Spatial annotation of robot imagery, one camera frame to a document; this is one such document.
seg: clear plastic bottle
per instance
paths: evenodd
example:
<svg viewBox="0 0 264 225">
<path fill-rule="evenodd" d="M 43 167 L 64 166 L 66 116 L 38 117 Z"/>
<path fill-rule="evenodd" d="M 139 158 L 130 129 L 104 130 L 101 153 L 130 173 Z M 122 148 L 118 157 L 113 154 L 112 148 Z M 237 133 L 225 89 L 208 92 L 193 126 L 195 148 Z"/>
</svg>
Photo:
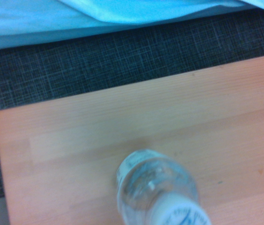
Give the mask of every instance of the clear plastic bottle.
<svg viewBox="0 0 264 225">
<path fill-rule="evenodd" d="M 126 225 L 211 225 L 189 172 L 152 150 L 133 152 L 120 165 L 117 209 Z"/>
</svg>

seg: bottle cap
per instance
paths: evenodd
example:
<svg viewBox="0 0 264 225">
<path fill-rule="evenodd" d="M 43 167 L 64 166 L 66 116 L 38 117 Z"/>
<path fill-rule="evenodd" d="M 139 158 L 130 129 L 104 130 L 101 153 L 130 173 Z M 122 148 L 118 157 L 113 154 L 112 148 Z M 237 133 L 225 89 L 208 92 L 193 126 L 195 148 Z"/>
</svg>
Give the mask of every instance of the bottle cap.
<svg viewBox="0 0 264 225">
<path fill-rule="evenodd" d="M 196 202 L 177 193 L 166 193 L 153 205 L 150 225 L 211 225 L 211 221 Z"/>
</svg>

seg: bottle label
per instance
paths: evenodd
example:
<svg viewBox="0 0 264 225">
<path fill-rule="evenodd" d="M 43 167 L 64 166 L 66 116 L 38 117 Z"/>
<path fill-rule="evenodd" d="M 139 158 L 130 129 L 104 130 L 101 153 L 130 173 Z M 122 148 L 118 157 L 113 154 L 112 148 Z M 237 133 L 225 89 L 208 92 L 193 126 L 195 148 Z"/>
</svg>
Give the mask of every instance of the bottle label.
<svg viewBox="0 0 264 225">
<path fill-rule="evenodd" d="M 153 225 L 211 225 L 206 212 L 192 200 L 175 193 L 162 196 L 151 217 Z"/>
<path fill-rule="evenodd" d="M 119 189 L 121 188 L 126 175 L 131 171 L 131 169 L 133 169 L 133 167 L 135 167 L 137 164 L 150 158 L 168 157 L 159 152 L 152 151 L 149 149 L 139 150 L 131 153 L 126 159 L 124 159 L 124 161 L 117 170 L 117 191 L 119 191 Z"/>
<path fill-rule="evenodd" d="M 162 225 L 210 225 L 201 212 L 189 207 L 175 209 Z"/>
</svg>

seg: light wood surface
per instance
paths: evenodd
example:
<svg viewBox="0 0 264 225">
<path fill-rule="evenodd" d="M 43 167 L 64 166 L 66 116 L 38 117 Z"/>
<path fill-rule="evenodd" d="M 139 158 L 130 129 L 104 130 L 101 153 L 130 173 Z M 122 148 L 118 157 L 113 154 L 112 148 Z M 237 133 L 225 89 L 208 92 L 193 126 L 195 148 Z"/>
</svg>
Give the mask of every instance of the light wood surface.
<svg viewBox="0 0 264 225">
<path fill-rule="evenodd" d="M 189 169 L 214 225 L 264 225 L 264 57 L 0 111 L 11 225 L 122 225 L 142 148 Z"/>
</svg>

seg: gray carpet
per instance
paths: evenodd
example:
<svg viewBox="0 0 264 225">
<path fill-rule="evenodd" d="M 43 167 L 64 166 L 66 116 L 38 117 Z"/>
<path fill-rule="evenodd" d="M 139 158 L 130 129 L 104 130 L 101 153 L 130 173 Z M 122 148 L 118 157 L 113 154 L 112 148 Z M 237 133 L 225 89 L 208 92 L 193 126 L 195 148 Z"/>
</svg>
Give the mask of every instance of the gray carpet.
<svg viewBox="0 0 264 225">
<path fill-rule="evenodd" d="M 0 50 L 0 109 L 259 56 L 262 10 Z"/>
</svg>

